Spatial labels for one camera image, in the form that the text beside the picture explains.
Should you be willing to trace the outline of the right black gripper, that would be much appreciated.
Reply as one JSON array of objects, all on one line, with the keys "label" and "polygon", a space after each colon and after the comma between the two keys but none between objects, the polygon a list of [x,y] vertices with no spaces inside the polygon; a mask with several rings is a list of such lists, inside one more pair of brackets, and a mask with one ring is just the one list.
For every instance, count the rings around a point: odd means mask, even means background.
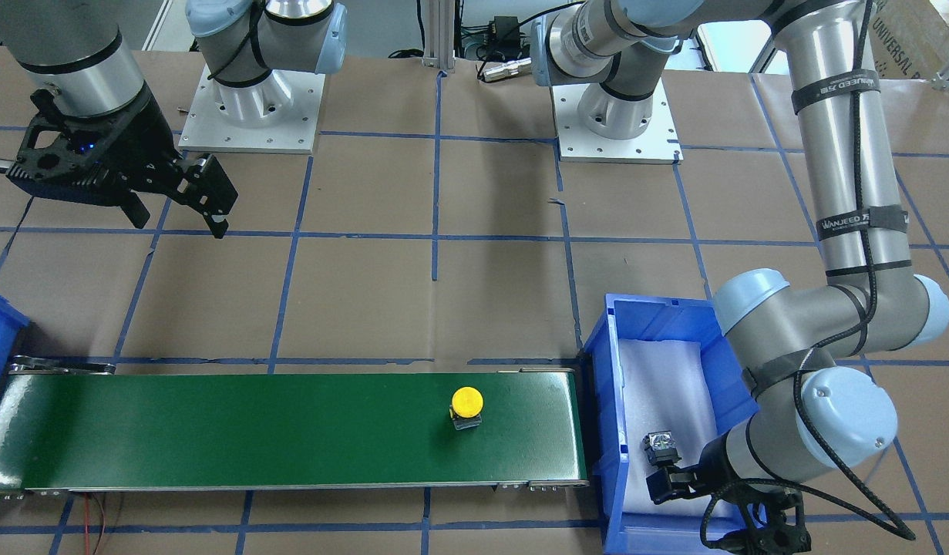
[{"label": "right black gripper", "polygon": [[6,178],[40,199],[119,207],[133,227],[149,223],[139,192],[163,194],[207,220],[223,239],[237,190],[212,154],[187,159],[148,85],[109,115],[68,116],[55,96],[37,89],[31,119]]}]

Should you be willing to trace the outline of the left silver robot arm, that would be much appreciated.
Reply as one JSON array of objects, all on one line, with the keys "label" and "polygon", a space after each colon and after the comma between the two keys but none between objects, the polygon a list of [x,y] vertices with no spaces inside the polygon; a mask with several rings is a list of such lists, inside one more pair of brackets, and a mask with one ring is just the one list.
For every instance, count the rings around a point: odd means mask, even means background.
[{"label": "left silver robot arm", "polygon": [[699,25],[764,22],[788,57],[826,284],[795,289],[779,271],[757,268],[718,288],[718,326],[756,414],[687,467],[668,432],[644,439],[653,503],[707,499],[698,526],[707,549],[809,551],[805,495],[915,540],[855,473],[896,438],[893,401],[864,372],[837,364],[929,343],[949,325],[949,298],[909,257],[867,43],[873,12],[873,1],[583,1],[530,19],[535,82],[586,85],[577,112],[609,140],[643,133],[668,57]]}]

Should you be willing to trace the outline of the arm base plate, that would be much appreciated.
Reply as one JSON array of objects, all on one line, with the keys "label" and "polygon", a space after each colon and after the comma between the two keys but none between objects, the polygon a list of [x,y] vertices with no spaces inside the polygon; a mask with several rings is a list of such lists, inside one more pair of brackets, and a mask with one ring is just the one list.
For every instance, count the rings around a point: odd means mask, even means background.
[{"label": "arm base plate", "polygon": [[681,141],[662,81],[651,97],[611,97],[597,83],[550,89],[560,158],[570,162],[674,164]]},{"label": "arm base plate", "polygon": [[200,74],[178,147],[191,152],[311,155],[325,75],[274,70],[265,81],[232,88]]}]

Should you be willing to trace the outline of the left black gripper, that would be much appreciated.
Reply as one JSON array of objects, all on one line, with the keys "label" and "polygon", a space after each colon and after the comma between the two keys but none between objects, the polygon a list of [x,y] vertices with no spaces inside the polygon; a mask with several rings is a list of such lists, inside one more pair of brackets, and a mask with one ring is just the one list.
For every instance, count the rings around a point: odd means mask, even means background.
[{"label": "left black gripper", "polygon": [[[709,496],[699,527],[701,543],[707,548],[735,554],[794,554],[812,549],[802,493],[769,479],[764,481],[768,489],[762,491],[752,479],[739,478],[723,443],[709,443],[695,465],[655,469],[646,477],[646,484],[656,506]],[[708,540],[709,520],[721,501],[738,508],[745,527],[718,540]]]}]

